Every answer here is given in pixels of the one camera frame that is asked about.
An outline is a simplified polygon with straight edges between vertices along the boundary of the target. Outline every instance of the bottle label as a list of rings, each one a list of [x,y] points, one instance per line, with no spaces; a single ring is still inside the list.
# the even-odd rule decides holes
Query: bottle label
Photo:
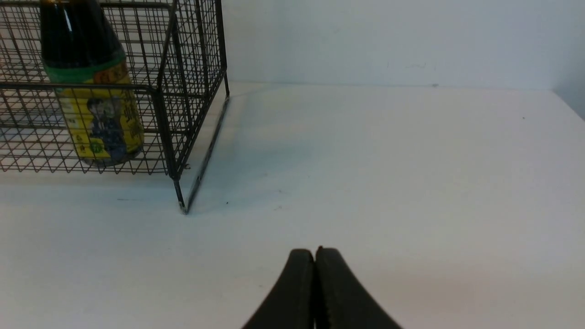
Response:
[[[53,82],[131,83],[125,59],[109,67],[66,71],[47,69]],[[144,129],[132,90],[68,88],[56,93],[79,157],[122,162],[142,147]]]

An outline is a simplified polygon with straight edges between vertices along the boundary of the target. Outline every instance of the white wall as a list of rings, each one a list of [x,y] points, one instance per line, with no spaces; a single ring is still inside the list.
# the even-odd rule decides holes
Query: white wall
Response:
[[[554,89],[570,84],[585,59],[576,47],[585,38],[584,0],[223,0],[223,7],[234,80]]]

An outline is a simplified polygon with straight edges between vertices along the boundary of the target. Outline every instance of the wire mesh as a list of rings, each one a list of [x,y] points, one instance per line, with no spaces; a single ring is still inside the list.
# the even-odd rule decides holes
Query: wire mesh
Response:
[[[126,87],[49,85],[40,55],[37,2],[0,2],[2,170],[180,175],[226,69],[215,0],[109,0],[101,5],[126,52],[131,80]],[[93,116],[74,118],[63,105],[63,91],[87,108],[93,99],[107,101]],[[133,104],[140,132],[108,120],[119,115],[116,102]],[[103,141],[99,147],[114,158],[130,149],[124,140],[131,133],[143,135],[136,143],[140,151],[120,156],[120,164],[96,165],[98,156],[83,154],[96,147],[91,141],[97,136]]]

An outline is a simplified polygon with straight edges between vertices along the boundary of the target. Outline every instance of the metal wire frame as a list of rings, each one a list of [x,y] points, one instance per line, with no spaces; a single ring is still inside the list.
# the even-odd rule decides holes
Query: metal wire frame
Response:
[[[133,92],[144,127],[142,153],[113,167],[89,166],[80,159],[53,93],[55,88],[74,90],[80,85],[49,83],[40,59],[40,34],[34,28],[38,26],[37,2],[0,2],[4,21],[0,23],[0,167],[3,171],[165,173],[174,182],[181,210],[187,213],[229,99],[221,0],[110,0],[101,5],[124,45],[133,84],[93,84],[91,91]],[[226,100],[185,199],[181,174],[222,80]]]

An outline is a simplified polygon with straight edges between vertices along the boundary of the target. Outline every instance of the dark glass bottle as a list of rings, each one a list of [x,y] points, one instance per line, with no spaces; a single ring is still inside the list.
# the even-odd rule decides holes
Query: dark glass bottle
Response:
[[[130,84],[126,54],[97,0],[40,0],[44,69],[53,83]],[[144,129],[133,91],[56,90],[78,156],[92,166],[136,157]]]

